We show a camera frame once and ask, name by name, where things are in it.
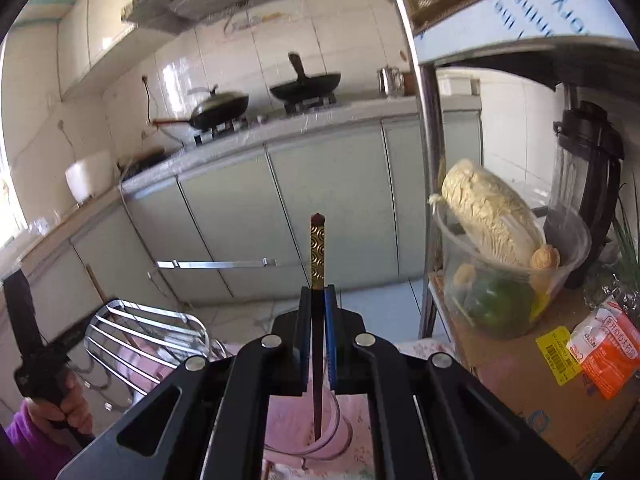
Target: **cardboard box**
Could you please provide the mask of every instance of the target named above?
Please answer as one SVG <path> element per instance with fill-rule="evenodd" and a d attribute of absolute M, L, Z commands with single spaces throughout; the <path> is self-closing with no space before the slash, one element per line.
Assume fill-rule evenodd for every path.
<path fill-rule="evenodd" d="M 582 292 L 562 291 L 527 335 L 497 341 L 474 332 L 460 316 L 441 308 L 442 281 L 431 280 L 460 362 L 578 473 L 589 472 L 638 404 L 640 381 L 631 379 L 611 400 L 605 400 L 584 374 L 563 386 L 556 382 L 536 338 L 558 326 L 571 332 L 587 317 Z"/>

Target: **wok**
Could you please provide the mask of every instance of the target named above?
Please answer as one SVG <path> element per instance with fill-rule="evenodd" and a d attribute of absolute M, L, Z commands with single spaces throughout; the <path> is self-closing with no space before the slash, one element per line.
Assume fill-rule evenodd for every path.
<path fill-rule="evenodd" d="M 190 93 L 197 91 L 210 92 L 211 96 L 205 99 L 193 109 L 189 119 L 154 119 L 153 126 L 164 124 L 187 123 L 192 128 L 206 132 L 215 128 L 219 124 L 229 122 L 238 118 L 246 111 L 249 105 L 249 96 L 240 92 L 216 93 L 218 85 L 210 91 L 207 89 L 193 89 Z"/>
<path fill-rule="evenodd" d="M 289 52 L 289 61 L 298 74 L 298 79 L 270 88 L 273 96 L 280 101 L 295 104 L 307 99 L 324 97 L 333 92 L 340 84 L 339 73 L 308 77 L 305 74 L 300 56 L 295 52 Z"/>

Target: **white container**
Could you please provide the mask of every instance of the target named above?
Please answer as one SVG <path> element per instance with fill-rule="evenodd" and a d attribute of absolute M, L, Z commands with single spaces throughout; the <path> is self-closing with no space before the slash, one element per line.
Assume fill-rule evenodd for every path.
<path fill-rule="evenodd" d="M 65 175 L 76 202 L 81 203 L 92 196 L 101 195 L 113 186 L 111 154 L 103 150 L 78 160 L 66 168 Z"/>

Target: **shelf pole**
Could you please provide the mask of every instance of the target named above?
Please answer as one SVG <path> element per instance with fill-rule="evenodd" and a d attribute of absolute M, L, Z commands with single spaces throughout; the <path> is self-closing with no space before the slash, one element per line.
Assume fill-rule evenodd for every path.
<path fill-rule="evenodd" d="M 415 0 L 395 0 L 410 54 L 410 65 L 416 75 L 420 140 L 424 164 L 425 198 L 440 192 L 445 173 L 444 126 L 440 107 L 440 91 L 436 69 L 432 63 L 420 65 L 414 43 L 412 17 L 418 10 Z M 430 336 L 435 322 L 435 305 L 429 288 L 429 274 L 442 268 L 442 242 L 440 232 L 431 222 L 431 209 L 425 200 L 426 243 L 424 286 L 422 288 L 422 319 L 420 337 Z"/>

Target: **person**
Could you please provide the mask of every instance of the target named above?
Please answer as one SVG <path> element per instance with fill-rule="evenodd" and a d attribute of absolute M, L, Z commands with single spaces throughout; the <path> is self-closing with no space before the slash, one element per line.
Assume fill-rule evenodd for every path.
<path fill-rule="evenodd" d="M 5 429 L 9 441 L 36 480 L 54 480 L 74 456 L 66 445 L 68 434 L 53 428 L 51 421 L 66 419 L 80 433 L 92 432 L 94 419 L 82 387 L 71 370 L 65 377 L 65 386 L 67 393 L 60 407 L 42 399 L 24 399 L 14 420 Z"/>

